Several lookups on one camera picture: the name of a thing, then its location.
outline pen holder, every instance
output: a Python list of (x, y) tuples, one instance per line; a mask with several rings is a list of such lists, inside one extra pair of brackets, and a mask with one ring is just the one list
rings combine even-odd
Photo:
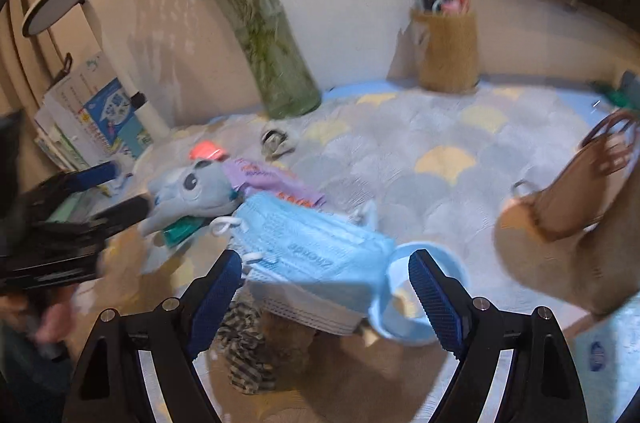
[(420, 85), (443, 93), (475, 87), (479, 77), (476, 14), (412, 10), (411, 19)]

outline white face mask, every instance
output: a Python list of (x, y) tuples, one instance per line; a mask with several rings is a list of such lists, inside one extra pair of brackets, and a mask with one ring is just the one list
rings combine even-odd
[(353, 332), (380, 292), (393, 240), (268, 193), (250, 197), (234, 218), (233, 249), (245, 261), (261, 257), (247, 276), (259, 304), (329, 333)]

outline screw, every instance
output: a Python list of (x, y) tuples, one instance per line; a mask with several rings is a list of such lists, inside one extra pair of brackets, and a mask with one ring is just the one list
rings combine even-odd
[(476, 297), (474, 298), (474, 307), (481, 311), (487, 311), (491, 307), (491, 302), (484, 297)]
[(551, 313), (551, 310), (544, 306), (538, 308), (538, 315), (544, 320), (551, 320), (554, 317), (554, 314)]
[(116, 312), (113, 309), (106, 309), (100, 313), (100, 320), (102, 322), (111, 322), (116, 316)]
[(173, 311), (180, 305), (180, 301), (177, 298), (171, 297), (162, 302), (162, 309), (165, 311)]

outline purple snack package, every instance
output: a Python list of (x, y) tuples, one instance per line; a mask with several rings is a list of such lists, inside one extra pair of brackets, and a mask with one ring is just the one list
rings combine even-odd
[(268, 191), (305, 207), (319, 207), (324, 203), (324, 194), (307, 187), (295, 174), (273, 165), (236, 158), (223, 161), (222, 170), (234, 190), (244, 197)]

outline gray stuffed animal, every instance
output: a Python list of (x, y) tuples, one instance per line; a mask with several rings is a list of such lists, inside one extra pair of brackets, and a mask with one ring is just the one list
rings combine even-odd
[(166, 228), (186, 215), (230, 215), (241, 203), (219, 161), (201, 159), (187, 167), (170, 170), (149, 181), (147, 187), (154, 196), (154, 208), (138, 225), (142, 235)]

